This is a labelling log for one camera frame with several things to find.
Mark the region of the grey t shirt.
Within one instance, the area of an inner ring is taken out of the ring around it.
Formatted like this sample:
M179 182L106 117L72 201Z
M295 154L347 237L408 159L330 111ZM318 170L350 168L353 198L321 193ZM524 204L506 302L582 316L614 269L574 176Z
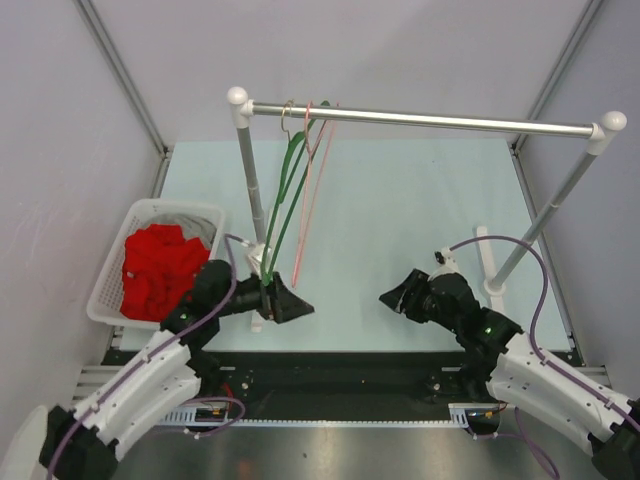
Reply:
M201 216L186 213L165 213L152 217L145 223L151 225L178 226L185 240L199 239L202 245L211 250L217 235L216 225Z

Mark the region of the red t shirt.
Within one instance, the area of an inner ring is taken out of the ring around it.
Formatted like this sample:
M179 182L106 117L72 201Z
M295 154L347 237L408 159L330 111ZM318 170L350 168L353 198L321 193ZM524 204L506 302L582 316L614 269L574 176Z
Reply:
M193 287L209 258L199 239L185 240L178 226L151 225L127 237L120 313L159 323Z

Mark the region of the green velvet hanger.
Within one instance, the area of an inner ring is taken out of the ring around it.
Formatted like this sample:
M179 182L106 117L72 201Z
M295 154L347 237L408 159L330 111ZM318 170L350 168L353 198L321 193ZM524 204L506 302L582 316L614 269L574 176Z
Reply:
M296 286L300 265L302 262L302 258L304 256L304 250L306 246L308 230L311 225L312 216L314 214L316 197L320 185L320 179L323 175L326 160L328 158L328 154L333 142L333 136L335 133L335 122L331 120L324 120L320 127L319 133L316 137L315 142L312 142L310 139L310 133L313 129L313 125L315 120L311 119L310 109L315 107L315 104L312 101L309 101L304 116L303 129L297 132L288 140L287 150L285 152L281 173L280 173L280 182L278 187L278 193L276 196L273 213L271 214L269 225L267 228L267 240L272 240L275 232L276 220L278 219L278 214L280 208L285 204L287 200L287 196L291 185L293 183L294 177L297 174L298 170L302 165L303 155L307 155L307 160L304 166L304 170L300 174L298 186L296 187L296 191L293 194L291 202L289 204L289 209L284 217L283 223L275 239L275 245L271 247L270 253L268 257L263 259L261 264L260 273L261 280L264 286L268 286L272 283L274 277L274 271L277 263L277 259L281 250L282 243L286 236L286 232L288 230L289 224L293 217L293 214L296 210L299 199L302 199L302 207L301 207L301 219L300 225L298 229L298 241L296 254L294 259L294 268L292 274L292 284ZM313 163L317 154L317 150L320 148L320 145L323 141L323 137L325 136L325 131L327 126L330 126L329 136L326 142L326 148L324 151L323 159L319 168L318 178L316 179L316 184L313 190L312 198L309 198L312 174L313 174Z

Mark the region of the pink wire hanger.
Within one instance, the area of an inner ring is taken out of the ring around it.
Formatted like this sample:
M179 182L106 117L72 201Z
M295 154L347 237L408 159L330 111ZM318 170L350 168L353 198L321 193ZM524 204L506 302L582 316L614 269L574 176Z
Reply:
M294 267L292 271L291 283L294 288L297 287L302 262L304 258L306 242L309 235L312 218L315 211L318 191L321 183L324 170L326 168L327 160L336 130L336 124L333 120L324 120L320 131L316 136L314 142L310 139L311 129L311 108L314 107L314 103L309 101L304 115L303 133L304 133L304 147L307 153L306 173L303 176L303 203L301 207L300 225L298 231L297 247L294 259ZM318 150L324 147L322 160L318 167L315 184L312 184L314 175L314 161L315 155Z

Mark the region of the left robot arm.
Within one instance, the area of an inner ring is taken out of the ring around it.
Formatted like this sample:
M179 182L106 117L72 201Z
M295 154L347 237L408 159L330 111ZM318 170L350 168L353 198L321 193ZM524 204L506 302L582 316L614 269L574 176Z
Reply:
M223 317L256 311L283 324L314 308L274 278L240 281L233 263L212 260L148 343L104 385L47 418L39 463L49 479L109 479L129 450L176 407L214 397L219 364L203 350Z

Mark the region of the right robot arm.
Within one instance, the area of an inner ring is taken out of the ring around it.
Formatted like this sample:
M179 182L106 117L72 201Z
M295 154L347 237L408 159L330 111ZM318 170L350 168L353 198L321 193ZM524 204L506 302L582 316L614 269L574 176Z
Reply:
M461 376L469 399L491 396L536 417L589 455L607 479L638 478L639 403L535 346L519 324L482 306L462 275L413 270L379 299L454 335L473 368Z

